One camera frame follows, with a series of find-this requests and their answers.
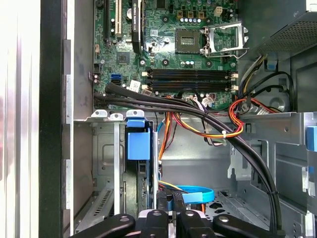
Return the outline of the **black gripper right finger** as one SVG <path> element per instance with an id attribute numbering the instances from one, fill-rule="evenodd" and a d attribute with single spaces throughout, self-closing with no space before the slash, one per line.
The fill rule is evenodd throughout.
<path id="1" fill-rule="evenodd" d="M 176 212 L 177 238 L 273 238 L 274 233 L 245 222 L 229 214 L 220 214 L 208 225 L 196 210 L 187 210 L 182 193 L 174 192 L 173 211 Z"/>

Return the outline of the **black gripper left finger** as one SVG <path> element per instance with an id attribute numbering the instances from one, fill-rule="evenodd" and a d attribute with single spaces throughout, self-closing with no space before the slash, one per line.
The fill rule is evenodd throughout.
<path id="1" fill-rule="evenodd" d="M 83 231 L 84 238 L 167 238 L 168 202 L 165 192 L 157 193 L 156 209 L 143 210 L 135 219 L 118 214 Z"/>

